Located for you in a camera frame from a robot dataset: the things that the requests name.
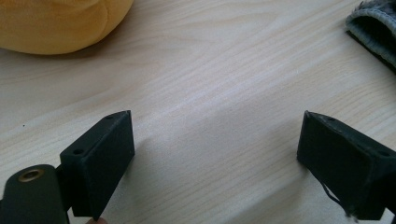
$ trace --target light wood grain surface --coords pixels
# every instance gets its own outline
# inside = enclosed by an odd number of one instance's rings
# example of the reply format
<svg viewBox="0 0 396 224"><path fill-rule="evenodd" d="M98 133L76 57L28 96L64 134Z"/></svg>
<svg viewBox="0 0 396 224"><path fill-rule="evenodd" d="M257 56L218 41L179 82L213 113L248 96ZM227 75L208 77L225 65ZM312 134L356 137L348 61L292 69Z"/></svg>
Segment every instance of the light wood grain surface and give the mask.
<svg viewBox="0 0 396 224"><path fill-rule="evenodd" d="M396 76L346 34L360 1L135 0L79 52L0 49L0 195L20 169L59 165L100 118L131 110L136 155L110 224L354 223L296 151L305 110L396 148Z"/></svg>

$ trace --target orange cushion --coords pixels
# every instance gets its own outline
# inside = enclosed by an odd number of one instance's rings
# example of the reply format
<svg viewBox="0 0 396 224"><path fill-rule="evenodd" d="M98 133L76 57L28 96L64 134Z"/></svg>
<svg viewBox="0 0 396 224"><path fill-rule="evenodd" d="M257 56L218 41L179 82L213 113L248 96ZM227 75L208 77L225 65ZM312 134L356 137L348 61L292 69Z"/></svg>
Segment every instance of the orange cushion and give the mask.
<svg viewBox="0 0 396 224"><path fill-rule="evenodd" d="M125 17L134 0L4 0L0 48L62 54L97 43Z"/></svg>

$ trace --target small hole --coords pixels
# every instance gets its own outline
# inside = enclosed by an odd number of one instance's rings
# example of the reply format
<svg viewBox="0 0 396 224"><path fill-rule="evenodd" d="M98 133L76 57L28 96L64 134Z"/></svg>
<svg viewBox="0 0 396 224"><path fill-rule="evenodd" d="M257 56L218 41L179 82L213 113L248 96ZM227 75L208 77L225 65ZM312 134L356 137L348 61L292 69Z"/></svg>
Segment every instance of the small hole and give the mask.
<svg viewBox="0 0 396 224"><path fill-rule="evenodd" d="M21 182L29 182L38 179L43 174L44 174L44 170L37 170L37 169L30 170L20 175L20 177L18 177L18 180Z"/></svg>
<svg viewBox="0 0 396 224"><path fill-rule="evenodd" d="M381 155L381 156L385 156L385 157L390 156L388 152L378 151L378 153L379 153L379 155Z"/></svg>
<svg viewBox="0 0 396 224"><path fill-rule="evenodd" d="M78 149L75 149L75 150L73 151L73 154L79 155L79 154L81 154L81 153L83 153L83 152L84 152L84 149L78 148Z"/></svg>
<svg viewBox="0 0 396 224"><path fill-rule="evenodd" d="M38 175L38 171L34 170L34 171L31 171L31 172L29 172L27 174L24 174L22 177L25 178L25 179L28 179L28 178L33 178L33 177L35 177L37 175Z"/></svg>

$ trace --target black plastic piece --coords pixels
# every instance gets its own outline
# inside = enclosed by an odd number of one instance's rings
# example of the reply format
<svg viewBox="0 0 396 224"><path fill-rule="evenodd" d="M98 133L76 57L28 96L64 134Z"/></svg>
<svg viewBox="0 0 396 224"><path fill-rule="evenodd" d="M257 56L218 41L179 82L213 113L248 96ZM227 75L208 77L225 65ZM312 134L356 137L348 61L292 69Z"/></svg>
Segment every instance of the black plastic piece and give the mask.
<svg viewBox="0 0 396 224"><path fill-rule="evenodd" d="M131 123L129 111L107 116L61 153L76 217L97 219L104 211L134 156Z"/></svg>
<svg viewBox="0 0 396 224"><path fill-rule="evenodd" d="M348 216L379 220L385 207L395 213L396 152L343 122L306 111L297 159Z"/></svg>
<svg viewBox="0 0 396 224"><path fill-rule="evenodd" d="M13 175L0 201L0 224L68 223L98 219L134 156L131 112L101 119L61 153L61 165L37 165Z"/></svg>

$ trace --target gray fabric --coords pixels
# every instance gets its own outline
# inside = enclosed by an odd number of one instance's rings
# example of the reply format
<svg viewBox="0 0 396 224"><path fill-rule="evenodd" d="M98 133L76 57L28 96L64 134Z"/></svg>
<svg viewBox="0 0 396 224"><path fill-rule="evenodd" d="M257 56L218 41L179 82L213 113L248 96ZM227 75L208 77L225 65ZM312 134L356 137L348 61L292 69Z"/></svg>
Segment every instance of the gray fabric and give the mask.
<svg viewBox="0 0 396 224"><path fill-rule="evenodd" d="M396 67L396 0L362 2L346 27L370 51Z"/></svg>

